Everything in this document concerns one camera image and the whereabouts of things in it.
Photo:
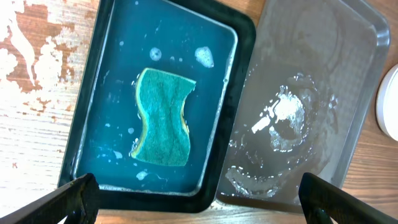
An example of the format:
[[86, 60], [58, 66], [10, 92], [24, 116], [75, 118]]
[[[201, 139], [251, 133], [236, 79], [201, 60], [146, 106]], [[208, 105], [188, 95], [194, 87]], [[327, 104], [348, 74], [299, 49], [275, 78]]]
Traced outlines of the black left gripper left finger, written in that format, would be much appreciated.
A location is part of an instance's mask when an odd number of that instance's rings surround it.
[[7, 223], [94, 223], [100, 207], [99, 185], [85, 174], [1, 218]]

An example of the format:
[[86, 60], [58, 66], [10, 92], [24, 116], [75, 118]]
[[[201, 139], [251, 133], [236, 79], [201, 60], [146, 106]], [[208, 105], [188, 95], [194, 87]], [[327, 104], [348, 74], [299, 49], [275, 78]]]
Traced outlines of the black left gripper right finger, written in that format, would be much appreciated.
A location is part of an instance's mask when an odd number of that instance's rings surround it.
[[303, 174], [298, 196], [307, 223], [397, 223], [395, 218], [309, 172]]

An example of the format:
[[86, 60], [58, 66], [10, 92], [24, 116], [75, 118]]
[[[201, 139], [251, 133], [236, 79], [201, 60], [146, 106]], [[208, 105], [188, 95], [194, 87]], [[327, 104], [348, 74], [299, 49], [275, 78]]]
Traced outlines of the white plate blue dot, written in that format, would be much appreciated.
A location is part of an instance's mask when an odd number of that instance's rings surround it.
[[397, 141], [397, 65], [386, 73], [378, 89], [376, 118], [380, 129]]

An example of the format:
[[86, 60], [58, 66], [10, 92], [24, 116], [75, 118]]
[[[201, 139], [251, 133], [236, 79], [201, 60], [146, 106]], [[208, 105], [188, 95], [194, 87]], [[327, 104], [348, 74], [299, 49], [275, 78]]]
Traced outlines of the green yellow sponge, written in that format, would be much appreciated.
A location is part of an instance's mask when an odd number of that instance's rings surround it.
[[136, 83], [136, 105], [142, 132], [132, 158], [157, 166], [185, 166], [190, 154], [184, 120], [187, 96], [196, 81], [174, 73], [145, 68]]

